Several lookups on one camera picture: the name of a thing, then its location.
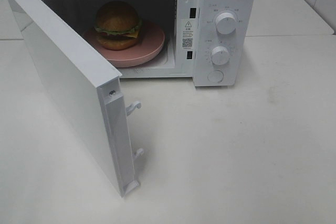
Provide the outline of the round white door release button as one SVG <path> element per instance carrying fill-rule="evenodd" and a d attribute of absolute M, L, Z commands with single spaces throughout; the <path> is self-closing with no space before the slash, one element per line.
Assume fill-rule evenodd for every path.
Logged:
<path fill-rule="evenodd" d="M 224 78 L 224 73 L 220 70 L 214 70 L 207 76 L 208 81 L 212 83 L 221 83 Z"/>

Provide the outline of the pink round plate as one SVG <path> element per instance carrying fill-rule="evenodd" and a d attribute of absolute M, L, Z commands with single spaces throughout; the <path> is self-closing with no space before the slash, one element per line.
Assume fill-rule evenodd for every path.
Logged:
<path fill-rule="evenodd" d="M 152 60 L 164 45 L 164 31 L 153 22 L 145 21 L 135 35 L 103 36 L 92 28 L 85 32 L 84 39 L 115 67 L 126 68 Z"/>

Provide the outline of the white microwave door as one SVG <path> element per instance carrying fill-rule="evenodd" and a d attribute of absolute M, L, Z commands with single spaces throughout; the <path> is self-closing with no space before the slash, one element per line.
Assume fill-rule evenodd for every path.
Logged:
<path fill-rule="evenodd" d="M 121 73 L 41 0 L 8 0 L 39 78 L 120 196 L 139 182 Z"/>

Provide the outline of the burger with lettuce and cheese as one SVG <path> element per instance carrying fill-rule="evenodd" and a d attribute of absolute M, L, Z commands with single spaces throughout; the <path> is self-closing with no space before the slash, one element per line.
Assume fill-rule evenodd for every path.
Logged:
<path fill-rule="evenodd" d="M 141 27 L 137 11 L 123 1 L 105 3 L 96 13 L 97 41 L 105 49 L 124 50 L 136 45 Z"/>

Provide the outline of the lower white microwave knob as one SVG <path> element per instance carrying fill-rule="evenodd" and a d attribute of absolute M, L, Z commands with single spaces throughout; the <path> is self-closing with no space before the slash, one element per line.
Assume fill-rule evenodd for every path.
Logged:
<path fill-rule="evenodd" d="M 229 52 L 224 46 L 217 46 L 211 52 L 211 62 L 214 65 L 222 66 L 228 63 Z"/>

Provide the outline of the white microwave knob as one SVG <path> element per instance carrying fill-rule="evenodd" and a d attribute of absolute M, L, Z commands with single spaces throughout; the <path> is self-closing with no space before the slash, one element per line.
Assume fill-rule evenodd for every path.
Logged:
<path fill-rule="evenodd" d="M 228 35 L 236 29 L 237 17 L 233 12 L 225 11 L 214 19 L 217 32 Z"/>
<path fill-rule="evenodd" d="M 211 62 L 214 65 L 222 66 L 228 63 L 229 52 L 224 46 L 217 46 L 211 52 Z"/>

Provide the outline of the white microwave oven body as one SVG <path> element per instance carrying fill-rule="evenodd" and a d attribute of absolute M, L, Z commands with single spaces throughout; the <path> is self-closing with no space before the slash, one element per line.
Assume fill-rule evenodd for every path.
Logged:
<path fill-rule="evenodd" d="M 160 25 L 166 34 L 166 39 L 164 49 L 151 62 L 135 67 L 117 68 L 108 61 L 121 73 L 120 78 L 190 77 L 195 86 L 205 87 L 234 84 L 254 0 L 41 1 L 83 39 L 86 31 L 95 28 L 95 15 L 101 5 L 109 1 L 124 1 L 131 4 L 143 21 L 152 21 Z M 228 35 L 217 32 L 214 21 L 218 14 L 225 11 L 233 12 L 237 17 L 236 29 Z M 182 19 L 194 21 L 193 49 L 181 47 Z M 229 61 L 225 65 L 217 66 L 211 62 L 211 52 L 217 46 L 228 49 Z M 208 81 L 208 74 L 214 70 L 224 73 L 221 83 Z"/>

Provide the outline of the white warning label sticker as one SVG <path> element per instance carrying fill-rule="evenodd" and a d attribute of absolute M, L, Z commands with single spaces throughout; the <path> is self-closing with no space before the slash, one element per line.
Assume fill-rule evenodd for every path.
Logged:
<path fill-rule="evenodd" d="M 195 25 L 192 19 L 181 20 L 181 47 L 193 49 Z"/>

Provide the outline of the upper white microwave knob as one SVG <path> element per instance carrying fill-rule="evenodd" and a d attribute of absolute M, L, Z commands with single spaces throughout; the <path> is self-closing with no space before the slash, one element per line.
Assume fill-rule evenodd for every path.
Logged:
<path fill-rule="evenodd" d="M 237 17 L 233 12 L 225 11 L 214 19 L 217 32 L 228 35 L 236 29 Z"/>

